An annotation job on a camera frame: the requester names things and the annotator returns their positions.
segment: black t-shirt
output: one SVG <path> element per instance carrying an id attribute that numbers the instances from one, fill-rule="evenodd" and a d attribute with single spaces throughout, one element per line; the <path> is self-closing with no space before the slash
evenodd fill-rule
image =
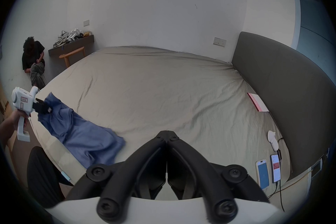
<path id="1" fill-rule="evenodd" d="M 22 68 L 23 70 L 26 70 L 28 68 L 31 68 L 33 63 L 36 63 L 36 61 L 40 58 L 41 53 L 44 51 L 44 46 L 39 41 L 34 42 L 34 51 L 31 56 L 28 56 L 27 54 L 23 53 L 22 55 Z"/>

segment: wooden chair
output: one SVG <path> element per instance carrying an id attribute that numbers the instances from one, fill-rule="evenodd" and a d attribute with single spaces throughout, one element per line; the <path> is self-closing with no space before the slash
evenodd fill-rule
<path id="1" fill-rule="evenodd" d="M 62 55 L 60 55 L 59 58 L 60 58 L 60 59 L 63 59 L 63 58 L 64 58 L 64 60 L 65 60 L 65 65 L 66 65 L 66 67 L 68 68 L 68 67 L 70 67 L 69 56 L 74 55 L 74 54 L 76 54 L 76 53 L 78 53 L 78 52 L 80 52 L 80 51 L 83 51 L 83 56 L 85 57 L 85 56 L 86 56 L 86 55 L 85 55 L 85 48 L 84 48 L 84 47 L 80 47 L 80 48 L 78 48 L 77 50 L 73 50 L 73 51 L 71 51 L 71 52 L 69 52 L 69 53 L 67 53 L 67 54 L 62 54 Z"/>

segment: human hand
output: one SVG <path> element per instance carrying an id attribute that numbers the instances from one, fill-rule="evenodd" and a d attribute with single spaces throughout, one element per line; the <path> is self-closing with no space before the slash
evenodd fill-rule
<path id="1" fill-rule="evenodd" d="M 11 124 L 14 126 L 14 129 L 16 131 L 18 130 L 18 122 L 19 122 L 20 117 L 24 117 L 23 128 L 25 128 L 27 125 L 27 121 L 28 121 L 28 115 L 26 114 L 26 112 L 15 109 L 13 113 L 11 113 L 11 115 L 8 117 L 8 119 L 10 120 Z"/>

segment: white phone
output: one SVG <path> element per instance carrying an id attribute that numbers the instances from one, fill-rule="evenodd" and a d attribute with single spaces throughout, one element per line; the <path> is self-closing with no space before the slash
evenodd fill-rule
<path id="1" fill-rule="evenodd" d="M 281 179 L 280 162 L 278 154 L 271 155 L 272 163 L 272 181 L 278 182 Z"/>
<path id="2" fill-rule="evenodd" d="M 268 179 L 268 168 L 265 159 L 259 160 L 255 163 L 257 167 L 258 174 L 258 184 L 262 190 L 266 189 L 270 185 L 270 180 Z"/>

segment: phone screen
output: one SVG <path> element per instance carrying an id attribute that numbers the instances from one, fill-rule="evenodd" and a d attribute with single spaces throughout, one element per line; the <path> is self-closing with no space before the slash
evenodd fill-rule
<path id="1" fill-rule="evenodd" d="M 258 165 L 260 188 L 263 190 L 270 185 L 270 180 L 268 179 L 266 160 L 259 161 L 257 165 Z"/>
<path id="2" fill-rule="evenodd" d="M 273 170 L 273 183 L 275 183 L 281 179 L 279 156 L 271 155 L 271 161 Z"/>

